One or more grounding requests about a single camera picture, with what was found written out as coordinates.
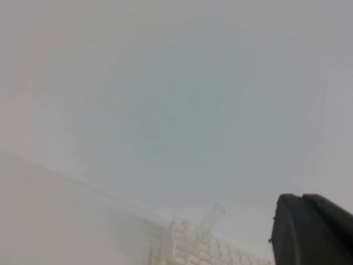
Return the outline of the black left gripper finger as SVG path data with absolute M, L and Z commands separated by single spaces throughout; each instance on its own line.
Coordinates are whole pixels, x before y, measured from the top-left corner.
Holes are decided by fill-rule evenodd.
M 352 265 L 352 214 L 319 194 L 281 194 L 269 241 L 276 265 Z

